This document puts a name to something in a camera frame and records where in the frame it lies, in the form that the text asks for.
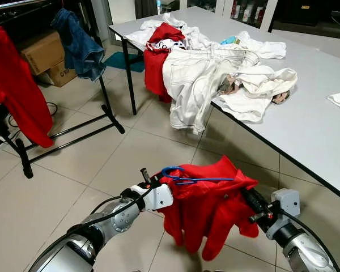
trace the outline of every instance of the white table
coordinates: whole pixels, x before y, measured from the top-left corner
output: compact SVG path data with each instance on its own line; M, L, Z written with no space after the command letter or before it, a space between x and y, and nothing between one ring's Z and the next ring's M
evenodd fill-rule
M326 99L340 92L340 59L199 7L172 14L188 26L199 27L212 41L221 42L246 30L253 39L287 44L284 59L262 59L261 62L274 70L289 67L297 71L299 80L291 97L282 105L270 105L260 124L238 121L225 114L340 197L340 108ZM125 54L128 41L124 36L139 30L142 22L149 19L161 20L162 15L109 26L121 36ZM133 95L129 65L127 75ZM221 110L217 98L212 105Z

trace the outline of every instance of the teal mat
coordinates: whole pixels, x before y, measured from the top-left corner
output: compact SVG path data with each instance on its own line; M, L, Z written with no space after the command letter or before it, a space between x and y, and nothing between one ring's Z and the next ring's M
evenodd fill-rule
M129 54L130 60L136 57L137 55L135 54ZM123 52L113 53L108 59L105 60L104 64L106 64L107 66L126 70L125 58L124 58ZM139 62L131 64L131 71L141 73L144 69L145 69L145 65L143 61L139 61Z

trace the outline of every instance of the white jeans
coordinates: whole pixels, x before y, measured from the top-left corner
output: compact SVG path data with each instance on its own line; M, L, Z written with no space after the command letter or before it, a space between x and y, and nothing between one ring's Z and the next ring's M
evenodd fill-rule
M174 48L163 65L164 85L173 99L171 126L202 132L210 101L226 75L257 62L257 55L246 50Z

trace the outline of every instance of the cardboard box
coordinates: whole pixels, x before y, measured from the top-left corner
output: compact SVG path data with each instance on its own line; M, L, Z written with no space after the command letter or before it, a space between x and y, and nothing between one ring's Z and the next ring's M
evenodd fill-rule
M56 31L29 39L18 45L18 49L33 75L39 75L64 60L63 46Z
M66 69L64 61L61 61L57 65L54 65L49 70L37 76L40 81L57 87L62 87L75 77L75 71L73 69Z

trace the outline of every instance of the blue clothes hanger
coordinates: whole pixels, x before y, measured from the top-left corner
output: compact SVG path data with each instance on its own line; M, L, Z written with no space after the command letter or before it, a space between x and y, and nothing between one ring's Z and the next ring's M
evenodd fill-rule
M198 181L222 181L222 180L232 181L234 180L234 178L228 178L228 177L190 178L190 177L172 176L168 174L168 172L174 171L174 170L180 170L182 172L184 171L183 167L169 166L169 167L163 168L161 170L161 173L163 174L164 177L172 178L173 181L175 181L176 185L193 184L193 183L197 183Z

